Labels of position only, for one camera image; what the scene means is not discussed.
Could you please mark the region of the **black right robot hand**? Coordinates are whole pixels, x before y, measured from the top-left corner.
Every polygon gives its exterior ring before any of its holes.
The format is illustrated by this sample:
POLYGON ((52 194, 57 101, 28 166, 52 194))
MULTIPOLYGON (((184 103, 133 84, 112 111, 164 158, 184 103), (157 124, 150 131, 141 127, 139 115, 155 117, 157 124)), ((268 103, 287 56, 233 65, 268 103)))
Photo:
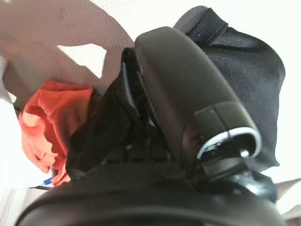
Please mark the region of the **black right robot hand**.
POLYGON ((120 73, 71 136, 71 181, 18 226, 283 226, 249 113, 206 54, 162 27, 122 53, 120 73))

